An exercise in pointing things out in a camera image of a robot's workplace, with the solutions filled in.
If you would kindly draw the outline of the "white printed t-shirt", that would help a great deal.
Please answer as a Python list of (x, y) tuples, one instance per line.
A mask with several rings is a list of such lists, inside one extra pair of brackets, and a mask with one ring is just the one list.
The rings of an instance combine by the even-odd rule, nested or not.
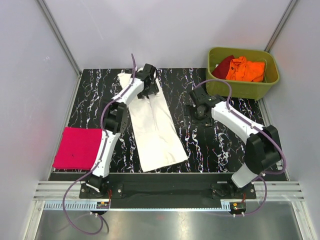
[(135, 97), (128, 105), (143, 172), (179, 164), (188, 159), (158, 79), (156, 84), (158, 93), (144, 99)]

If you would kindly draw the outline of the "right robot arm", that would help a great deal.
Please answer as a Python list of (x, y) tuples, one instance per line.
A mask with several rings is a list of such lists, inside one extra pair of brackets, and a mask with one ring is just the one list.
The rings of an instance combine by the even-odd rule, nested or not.
[(244, 143), (244, 163), (222, 186), (212, 186), (218, 198), (242, 198), (247, 187), (270, 167), (283, 159), (278, 130), (256, 123), (229, 105), (220, 95), (210, 96), (197, 87), (190, 93), (192, 105), (186, 106), (191, 124), (211, 127), (218, 121), (235, 133)]

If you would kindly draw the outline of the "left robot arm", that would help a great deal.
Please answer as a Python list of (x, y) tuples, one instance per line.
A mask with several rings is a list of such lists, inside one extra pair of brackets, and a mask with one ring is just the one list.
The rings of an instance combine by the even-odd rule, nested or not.
[(141, 70), (134, 71), (125, 85), (102, 110), (100, 118), (101, 141), (96, 160), (85, 185), (97, 198), (108, 193), (108, 176), (113, 152), (120, 135), (127, 129), (128, 106), (135, 99), (143, 99), (159, 92), (156, 83), (156, 67), (146, 63)]

